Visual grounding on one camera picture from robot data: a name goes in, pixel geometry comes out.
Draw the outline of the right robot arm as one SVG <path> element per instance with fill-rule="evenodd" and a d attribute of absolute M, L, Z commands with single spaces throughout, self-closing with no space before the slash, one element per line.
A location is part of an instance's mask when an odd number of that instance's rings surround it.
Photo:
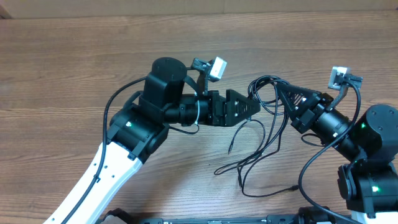
<path fill-rule="evenodd" d="M 339 167 L 337 182 L 353 222 L 387 223 L 397 217 L 397 171 L 392 164 L 397 154 L 397 110 L 373 105 L 349 119 L 335 108 L 348 88 L 359 91 L 344 82 L 333 98 L 299 86 L 277 85 L 291 125 L 302 134 L 313 131 L 324 149 L 332 147 L 348 160 Z"/>

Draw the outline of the black mounting rail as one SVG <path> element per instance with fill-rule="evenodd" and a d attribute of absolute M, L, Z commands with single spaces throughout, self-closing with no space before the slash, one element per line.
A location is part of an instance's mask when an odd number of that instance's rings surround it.
<path fill-rule="evenodd" d="M 133 216 L 117 208 L 110 210 L 104 218 L 95 221 L 95 224 L 121 223 L 121 224 L 340 224 L 349 223 L 346 220 L 323 214 L 313 207 L 299 208 L 296 214 L 267 215 L 266 217 L 241 217 L 241 218 L 144 218 Z"/>

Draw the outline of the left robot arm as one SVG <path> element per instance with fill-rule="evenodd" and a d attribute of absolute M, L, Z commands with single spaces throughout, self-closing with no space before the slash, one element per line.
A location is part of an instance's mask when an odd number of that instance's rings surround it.
<path fill-rule="evenodd" d="M 191 69 L 183 62 L 162 57 L 142 78 L 135 92 L 112 118 L 103 118 L 103 137 L 91 164 L 49 223 L 94 223 L 118 190 L 167 139 L 175 124 L 231 127 L 260 110 L 259 103 L 234 91 L 225 96 L 208 89 L 221 79 L 226 62 L 195 59 Z"/>

